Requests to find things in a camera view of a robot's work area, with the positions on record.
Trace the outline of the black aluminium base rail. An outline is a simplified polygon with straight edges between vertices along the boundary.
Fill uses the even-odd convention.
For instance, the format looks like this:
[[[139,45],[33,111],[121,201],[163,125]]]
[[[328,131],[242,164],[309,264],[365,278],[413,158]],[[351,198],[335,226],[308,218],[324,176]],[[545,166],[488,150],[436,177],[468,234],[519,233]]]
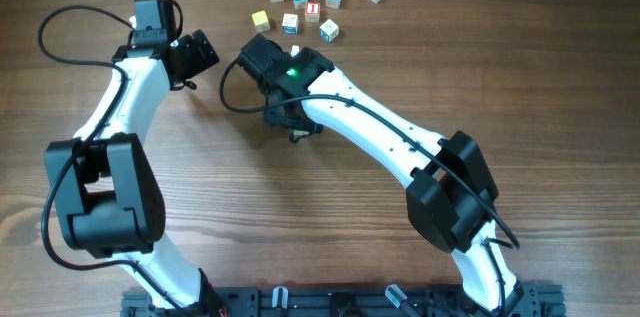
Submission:
[[[460,285],[387,289],[219,288],[224,316],[487,316]],[[565,317],[560,285],[521,283],[507,298],[507,314],[518,317]]]

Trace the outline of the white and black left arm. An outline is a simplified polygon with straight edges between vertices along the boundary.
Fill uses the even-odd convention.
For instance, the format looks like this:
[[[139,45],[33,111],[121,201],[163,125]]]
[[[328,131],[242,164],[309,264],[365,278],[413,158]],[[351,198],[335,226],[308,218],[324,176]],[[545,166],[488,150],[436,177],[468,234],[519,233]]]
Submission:
[[[218,61],[200,30],[174,41],[153,31],[141,47],[120,46],[90,120],[45,151],[51,192],[43,214],[57,214],[67,245],[94,257],[94,268],[131,274],[148,293],[148,315],[219,316],[226,308],[166,234],[164,198],[143,149],[168,93],[193,88],[192,77]]]

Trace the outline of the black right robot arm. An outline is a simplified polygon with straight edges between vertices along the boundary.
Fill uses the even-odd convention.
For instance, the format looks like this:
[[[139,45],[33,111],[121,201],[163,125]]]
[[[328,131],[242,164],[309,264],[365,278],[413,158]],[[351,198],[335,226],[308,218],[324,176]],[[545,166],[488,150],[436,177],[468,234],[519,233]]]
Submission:
[[[500,249],[519,244],[495,209],[498,189],[475,140],[401,118],[310,48],[262,52],[248,71],[267,109],[283,110],[294,129],[327,127],[384,166],[405,190],[410,224],[452,256],[467,296],[487,312],[511,312],[518,281]]]

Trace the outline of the white and blue block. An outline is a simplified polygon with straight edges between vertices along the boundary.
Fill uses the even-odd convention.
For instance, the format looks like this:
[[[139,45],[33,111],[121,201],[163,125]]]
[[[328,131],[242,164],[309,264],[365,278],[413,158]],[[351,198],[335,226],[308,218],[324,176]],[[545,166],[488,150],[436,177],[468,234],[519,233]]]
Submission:
[[[299,29],[299,16],[285,13],[282,18],[282,31],[285,34],[297,34]]]

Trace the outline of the red letter I block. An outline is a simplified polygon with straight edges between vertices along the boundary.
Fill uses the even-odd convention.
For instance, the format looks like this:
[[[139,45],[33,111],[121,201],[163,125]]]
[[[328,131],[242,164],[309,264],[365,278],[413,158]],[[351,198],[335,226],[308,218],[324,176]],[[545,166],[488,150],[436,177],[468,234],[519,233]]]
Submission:
[[[307,2],[305,5],[305,21],[308,23],[318,23],[320,20],[320,4],[318,2]]]

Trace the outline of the yellow top block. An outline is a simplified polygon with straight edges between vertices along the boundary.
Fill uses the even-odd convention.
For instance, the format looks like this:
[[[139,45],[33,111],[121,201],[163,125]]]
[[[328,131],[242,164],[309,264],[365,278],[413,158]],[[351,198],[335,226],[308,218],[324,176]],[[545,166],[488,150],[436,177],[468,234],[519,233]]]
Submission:
[[[270,29],[270,20],[264,10],[253,13],[251,17],[254,27],[258,33],[262,33]]]

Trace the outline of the white block blue sides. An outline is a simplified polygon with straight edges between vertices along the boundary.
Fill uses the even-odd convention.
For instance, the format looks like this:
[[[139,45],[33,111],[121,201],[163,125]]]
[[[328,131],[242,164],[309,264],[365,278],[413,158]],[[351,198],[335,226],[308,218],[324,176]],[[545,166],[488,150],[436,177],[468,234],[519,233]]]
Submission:
[[[331,19],[327,19],[319,29],[321,37],[328,43],[339,35],[339,26]]]

